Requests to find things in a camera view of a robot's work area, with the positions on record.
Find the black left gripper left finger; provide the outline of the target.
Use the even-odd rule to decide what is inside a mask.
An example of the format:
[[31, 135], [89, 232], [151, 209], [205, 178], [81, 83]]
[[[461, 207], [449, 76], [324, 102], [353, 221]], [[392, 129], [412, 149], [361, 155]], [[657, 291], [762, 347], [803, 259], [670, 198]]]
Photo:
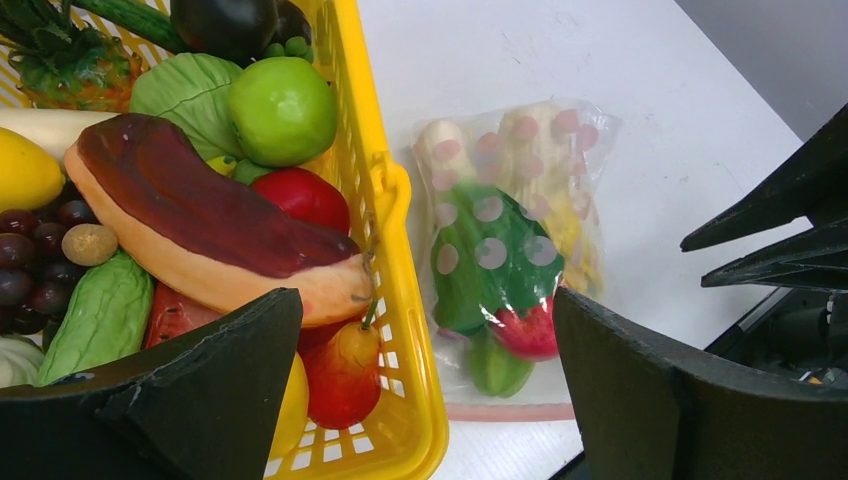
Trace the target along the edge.
[[5, 479], [259, 479], [302, 303], [278, 288], [203, 327], [44, 387], [1, 392]]

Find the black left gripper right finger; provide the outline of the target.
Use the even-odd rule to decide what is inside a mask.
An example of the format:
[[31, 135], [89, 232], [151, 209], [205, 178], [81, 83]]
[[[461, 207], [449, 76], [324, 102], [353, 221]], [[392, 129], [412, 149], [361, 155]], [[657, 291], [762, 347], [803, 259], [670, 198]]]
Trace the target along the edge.
[[569, 289], [553, 320], [595, 479], [843, 479], [847, 393], [749, 368]]

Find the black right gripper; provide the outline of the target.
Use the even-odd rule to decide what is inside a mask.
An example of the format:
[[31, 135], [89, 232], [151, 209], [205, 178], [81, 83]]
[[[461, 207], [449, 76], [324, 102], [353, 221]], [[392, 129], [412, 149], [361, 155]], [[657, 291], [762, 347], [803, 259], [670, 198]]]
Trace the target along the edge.
[[[680, 248], [700, 250], [802, 216], [827, 215], [832, 202], [846, 200], [847, 108], [842, 107], [743, 199], [688, 234]], [[800, 382], [845, 390], [847, 295], [833, 292], [847, 290], [847, 223], [814, 227], [701, 279], [705, 288], [744, 284], [788, 288], [770, 293], [706, 351]]]

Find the green leaf vegetable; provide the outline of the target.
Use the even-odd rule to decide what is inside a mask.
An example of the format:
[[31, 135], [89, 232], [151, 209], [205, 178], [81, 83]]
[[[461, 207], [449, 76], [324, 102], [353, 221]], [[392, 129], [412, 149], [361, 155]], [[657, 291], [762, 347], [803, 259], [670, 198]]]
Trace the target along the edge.
[[508, 352], [488, 330], [471, 340], [469, 369], [477, 390], [488, 397], [510, 398], [526, 384], [535, 364]]

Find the green white bok choy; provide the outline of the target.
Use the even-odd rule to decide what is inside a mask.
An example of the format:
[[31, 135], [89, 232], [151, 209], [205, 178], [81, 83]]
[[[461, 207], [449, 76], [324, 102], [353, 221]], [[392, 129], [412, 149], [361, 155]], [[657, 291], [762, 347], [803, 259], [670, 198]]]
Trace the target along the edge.
[[533, 308], [555, 290], [565, 259], [541, 224], [497, 187], [463, 183], [435, 199], [433, 317], [469, 335], [501, 308]]

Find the clear zip top bag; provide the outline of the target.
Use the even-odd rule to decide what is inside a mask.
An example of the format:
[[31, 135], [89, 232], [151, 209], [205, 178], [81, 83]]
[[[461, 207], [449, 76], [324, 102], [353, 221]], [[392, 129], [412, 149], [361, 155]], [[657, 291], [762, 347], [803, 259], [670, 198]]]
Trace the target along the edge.
[[572, 417], [553, 300], [561, 287], [605, 296], [594, 193], [621, 125], [552, 99], [414, 126], [416, 270], [450, 419]]

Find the yellow napa cabbage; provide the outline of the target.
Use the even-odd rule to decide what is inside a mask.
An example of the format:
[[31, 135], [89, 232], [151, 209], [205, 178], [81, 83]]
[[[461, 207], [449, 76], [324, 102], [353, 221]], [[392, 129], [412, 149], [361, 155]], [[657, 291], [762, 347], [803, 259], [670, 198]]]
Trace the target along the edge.
[[560, 283], [596, 299], [604, 285], [595, 235], [584, 225], [592, 202], [580, 185], [587, 168], [579, 129], [576, 110], [551, 102], [507, 111], [498, 130], [504, 164], [499, 185], [565, 257]]

